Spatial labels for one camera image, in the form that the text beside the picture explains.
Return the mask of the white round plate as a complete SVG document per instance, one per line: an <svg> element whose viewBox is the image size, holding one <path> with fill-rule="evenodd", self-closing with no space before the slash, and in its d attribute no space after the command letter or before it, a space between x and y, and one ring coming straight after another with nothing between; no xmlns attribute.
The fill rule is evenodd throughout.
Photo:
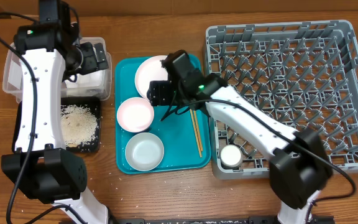
<svg viewBox="0 0 358 224"><path fill-rule="evenodd" d="M135 73L135 87L139 95L147 100L147 92L151 81L167 81L168 73L162 67L166 55L158 55L142 62Z"/></svg>

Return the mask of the wooden chopstick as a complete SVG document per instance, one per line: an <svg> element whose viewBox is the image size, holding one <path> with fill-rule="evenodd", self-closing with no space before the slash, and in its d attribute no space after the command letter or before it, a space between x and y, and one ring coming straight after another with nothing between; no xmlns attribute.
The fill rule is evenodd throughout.
<svg viewBox="0 0 358 224"><path fill-rule="evenodd" d="M198 143L199 143L199 149L200 149L200 157L202 157L203 144L202 144L202 141L201 141L201 133L200 133L200 127L199 127L199 124L198 124L197 114L196 114L196 111L194 111L194 110L193 110L193 117L194 117L194 121L195 121L196 135L198 137Z"/></svg>
<svg viewBox="0 0 358 224"><path fill-rule="evenodd" d="M193 124L194 133L195 133L195 138L196 138L196 143L197 143L197 148L198 148L198 154L199 154L199 157L200 157L200 149L199 149L198 137L196 135L196 127L195 127L195 121L194 121L194 117L193 117L193 110L190 110L190 115L191 115L191 121L192 121L192 124Z"/></svg>

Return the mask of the pink bowl with rice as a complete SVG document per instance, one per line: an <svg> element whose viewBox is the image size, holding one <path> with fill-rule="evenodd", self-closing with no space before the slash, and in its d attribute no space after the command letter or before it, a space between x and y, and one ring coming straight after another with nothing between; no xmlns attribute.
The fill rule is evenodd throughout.
<svg viewBox="0 0 358 224"><path fill-rule="evenodd" d="M139 133L150 127L154 114L154 108L149 101L133 97L121 103L117 109L116 119L125 131Z"/></svg>

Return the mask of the grey white bowl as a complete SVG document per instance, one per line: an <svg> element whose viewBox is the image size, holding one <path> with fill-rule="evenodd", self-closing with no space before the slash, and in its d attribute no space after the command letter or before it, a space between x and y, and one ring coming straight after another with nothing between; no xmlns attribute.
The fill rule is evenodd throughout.
<svg viewBox="0 0 358 224"><path fill-rule="evenodd" d="M152 133L133 136L125 148L127 163L135 170L145 172L156 168L165 153L163 142Z"/></svg>

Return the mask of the white paper cup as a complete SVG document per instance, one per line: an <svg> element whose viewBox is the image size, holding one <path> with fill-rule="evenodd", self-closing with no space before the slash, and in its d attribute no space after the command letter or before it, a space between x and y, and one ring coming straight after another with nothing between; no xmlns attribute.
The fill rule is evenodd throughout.
<svg viewBox="0 0 358 224"><path fill-rule="evenodd" d="M242 151L237 146L229 144L221 149L220 160L224 169L237 169L242 164Z"/></svg>

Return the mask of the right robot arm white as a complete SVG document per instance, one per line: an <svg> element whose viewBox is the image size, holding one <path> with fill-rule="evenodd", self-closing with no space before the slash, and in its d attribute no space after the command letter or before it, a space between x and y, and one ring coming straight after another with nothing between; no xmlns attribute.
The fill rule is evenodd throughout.
<svg viewBox="0 0 358 224"><path fill-rule="evenodd" d="M312 223L311 210L322 201L320 192L337 171L356 192L356 184L330 163L319 134L313 129L297 131L280 123L247 102L217 73L205 76L185 50L157 61L166 80L151 81L147 97L152 106L168 106L164 117L181 114L183 107L200 110L249 141L269 161L269 181L281 200L277 223Z"/></svg>

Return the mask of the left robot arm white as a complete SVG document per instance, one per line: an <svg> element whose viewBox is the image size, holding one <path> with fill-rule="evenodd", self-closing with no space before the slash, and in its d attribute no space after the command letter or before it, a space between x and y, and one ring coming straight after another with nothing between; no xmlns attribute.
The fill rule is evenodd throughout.
<svg viewBox="0 0 358 224"><path fill-rule="evenodd" d="M1 169L15 192L63 210L75 223L115 223L89 190L85 162L66 149L61 128L62 83L109 67L102 44L80 42L75 14L63 1L40 1L39 18L18 28L9 46L22 69L21 122Z"/></svg>

